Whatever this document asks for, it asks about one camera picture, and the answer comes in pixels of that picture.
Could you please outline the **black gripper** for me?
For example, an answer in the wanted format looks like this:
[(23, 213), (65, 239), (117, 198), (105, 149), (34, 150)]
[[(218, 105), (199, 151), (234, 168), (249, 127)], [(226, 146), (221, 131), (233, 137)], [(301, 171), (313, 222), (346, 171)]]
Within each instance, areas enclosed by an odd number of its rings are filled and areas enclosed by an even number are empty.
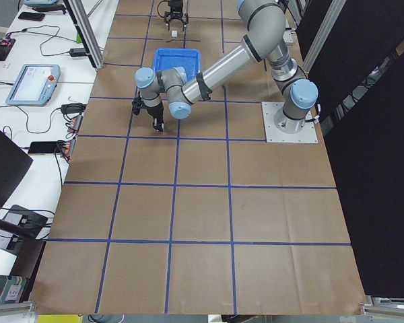
[(131, 112), (134, 115), (139, 115), (141, 110), (147, 110), (147, 113), (153, 118), (152, 127), (157, 132), (164, 131), (164, 108), (162, 103), (160, 102), (157, 106), (149, 107), (146, 106), (143, 100), (138, 96), (132, 101), (132, 109)]
[(170, 27), (170, 20), (181, 20), (182, 29), (185, 30), (188, 25), (188, 13), (184, 13), (183, 11), (183, 0), (169, 0), (167, 4), (170, 8), (164, 14), (164, 22), (167, 28)]

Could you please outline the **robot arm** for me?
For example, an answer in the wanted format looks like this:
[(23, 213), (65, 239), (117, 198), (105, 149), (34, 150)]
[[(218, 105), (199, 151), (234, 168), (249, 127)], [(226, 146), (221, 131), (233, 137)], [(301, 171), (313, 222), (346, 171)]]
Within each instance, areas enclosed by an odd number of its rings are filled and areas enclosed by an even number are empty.
[(132, 101), (131, 112), (138, 115), (146, 110), (153, 118), (153, 128), (162, 132), (162, 94), (166, 95), (172, 117), (184, 119), (190, 116), (195, 102), (208, 101), (213, 90), (251, 63), (267, 60), (272, 78), (285, 99), (274, 116), (275, 126), (287, 134), (300, 132), (309, 122), (308, 112), (317, 105), (318, 88), (299, 69), (283, 40), (285, 11), (277, 1), (238, 1), (237, 11), (247, 29), (241, 43), (194, 78), (189, 79), (183, 67), (160, 71), (149, 67), (138, 69), (135, 80), (139, 92)]

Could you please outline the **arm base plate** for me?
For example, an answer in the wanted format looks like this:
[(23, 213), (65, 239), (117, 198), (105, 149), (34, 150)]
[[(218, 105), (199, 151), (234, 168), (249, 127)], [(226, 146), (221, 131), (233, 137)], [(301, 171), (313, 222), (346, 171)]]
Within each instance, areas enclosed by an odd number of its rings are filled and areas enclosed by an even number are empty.
[(262, 102), (266, 142), (280, 144), (317, 144), (313, 122), (289, 119), (283, 113), (283, 102)]
[(285, 32), (283, 33), (283, 40), (287, 45), (292, 45), (294, 43), (294, 39), (292, 37), (293, 32), (294, 32), (293, 28), (287, 27), (285, 29)]

